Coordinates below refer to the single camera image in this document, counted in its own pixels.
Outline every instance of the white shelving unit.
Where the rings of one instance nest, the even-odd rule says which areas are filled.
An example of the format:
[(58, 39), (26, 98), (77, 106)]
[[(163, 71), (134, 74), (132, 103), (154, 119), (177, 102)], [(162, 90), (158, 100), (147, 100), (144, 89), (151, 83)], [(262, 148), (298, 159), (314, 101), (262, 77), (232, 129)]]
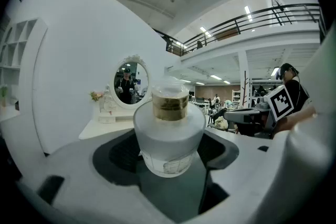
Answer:
[(0, 109), (0, 122), (20, 115), (15, 109), (19, 101), (19, 77), (25, 48), (38, 19), (11, 24), (0, 46), (0, 84), (7, 85), (6, 107)]
[(240, 91), (232, 90), (232, 103), (235, 105), (240, 104)]

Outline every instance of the potted plant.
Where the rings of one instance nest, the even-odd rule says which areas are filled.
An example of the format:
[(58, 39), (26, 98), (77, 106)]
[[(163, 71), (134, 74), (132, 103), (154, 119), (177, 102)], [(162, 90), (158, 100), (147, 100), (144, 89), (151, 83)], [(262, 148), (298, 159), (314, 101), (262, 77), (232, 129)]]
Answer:
[(2, 85), (1, 88), (0, 88), (0, 93), (1, 93), (1, 105), (3, 107), (6, 106), (6, 95), (7, 95), (7, 92), (8, 92), (7, 85)]

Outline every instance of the white column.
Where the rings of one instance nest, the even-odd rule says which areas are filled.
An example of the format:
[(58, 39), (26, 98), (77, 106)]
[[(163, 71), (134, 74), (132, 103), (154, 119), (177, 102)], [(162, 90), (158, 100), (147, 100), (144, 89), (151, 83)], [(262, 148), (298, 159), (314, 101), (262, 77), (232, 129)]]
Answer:
[(240, 106), (248, 108), (248, 98), (250, 93), (250, 75), (248, 71), (246, 51), (239, 51), (238, 58), (240, 68)]

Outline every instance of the white mirror frame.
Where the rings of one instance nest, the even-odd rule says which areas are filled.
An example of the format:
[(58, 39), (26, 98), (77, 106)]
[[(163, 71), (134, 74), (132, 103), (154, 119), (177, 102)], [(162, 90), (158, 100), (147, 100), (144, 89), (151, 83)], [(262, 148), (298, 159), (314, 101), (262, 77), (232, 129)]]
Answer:
[[(147, 78), (148, 78), (148, 88), (147, 88), (147, 92), (145, 94), (145, 96), (142, 98), (142, 100), (136, 104), (125, 104), (124, 102), (122, 102), (119, 97), (117, 96), (117, 94), (115, 93), (115, 89), (114, 89), (114, 78), (115, 75), (118, 71), (118, 69), (129, 62), (136, 62), (138, 64), (140, 64), (143, 69), (146, 71), (147, 73)], [(139, 55), (133, 55), (133, 56), (128, 56), (127, 58), (123, 59), (122, 61), (120, 61), (118, 63), (118, 65), (113, 69), (113, 77), (110, 81), (110, 89), (111, 89), (111, 94), (113, 99), (115, 100), (115, 102), (122, 108), (125, 109), (137, 109), (139, 106), (141, 106), (142, 104), (146, 103), (148, 101), (148, 99), (150, 98), (151, 94), (152, 94), (152, 79), (151, 79), (151, 74), (148, 71), (148, 68), (145, 64), (145, 62), (140, 58)]]

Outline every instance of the railing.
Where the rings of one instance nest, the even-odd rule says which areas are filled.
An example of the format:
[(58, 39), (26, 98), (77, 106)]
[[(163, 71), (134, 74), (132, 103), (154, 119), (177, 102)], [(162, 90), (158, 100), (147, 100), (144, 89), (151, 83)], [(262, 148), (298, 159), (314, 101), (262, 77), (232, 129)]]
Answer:
[(206, 33), (209, 33), (209, 35), (200, 33), (186, 42), (180, 42), (157, 30), (156, 32), (164, 35), (169, 40), (167, 42), (167, 51), (182, 56), (192, 53), (195, 49), (203, 46), (209, 46), (214, 41), (241, 35), (245, 31), (251, 32), (260, 27), (292, 25), (303, 22), (317, 23), (319, 18), (319, 4), (292, 4), (265, 8), (238, 16), (207, 29)]

